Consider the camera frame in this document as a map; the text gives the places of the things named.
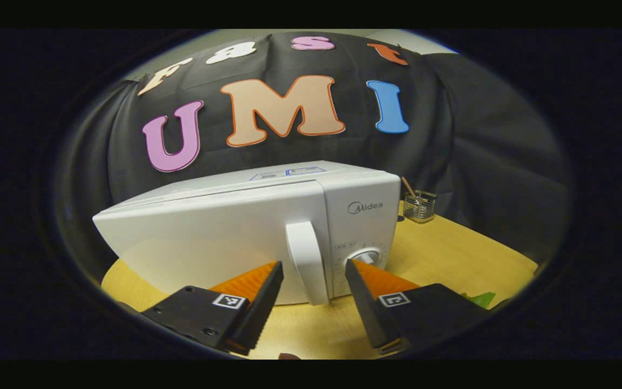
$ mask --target microwave door handle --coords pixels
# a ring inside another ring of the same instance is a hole
[[[287,252],[311,305],[328,303],[326,275],[311,222],[287,224]]]

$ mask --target microwave control knob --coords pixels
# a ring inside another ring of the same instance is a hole
[[[365,253],[361,253],[352,259],[358,259],[363,263],[372,264],[375,266],[378,261],[378,253],[376,253],[375,251],[366,251]]]

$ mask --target green object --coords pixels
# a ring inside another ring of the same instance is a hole
[[[462,293],[462,297],[486,310],[486,308],[489,307],[489,304],[491,304],[491,301],[493,301],[493,298],[496,297],[496,294],[493,292],[487,292],[479,294],[478,296],[469,297],[467,296],[467,293]]]

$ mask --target wire mesh pen holder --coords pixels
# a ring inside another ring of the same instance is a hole
[[[412,219],[417,223],[425,223],[434,219],[436,195],[423,190],[415,190],[416,197],[407,193],[402,204],[402,214],[407,219]]]

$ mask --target pink letter u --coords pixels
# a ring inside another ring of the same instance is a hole
[[[153,167],[160,172],[175,172],[182,170],[195,160],[200,150],[198,137],[198,110],[203,107],[203,101],[194,101],[177,109],[174,115],[181,120],[182,138],[184,146],[178,153],[167,153],[163,126],[167,122],[166,116],[160,116],[143,126],[145,143],[148,148],[148,158]]]

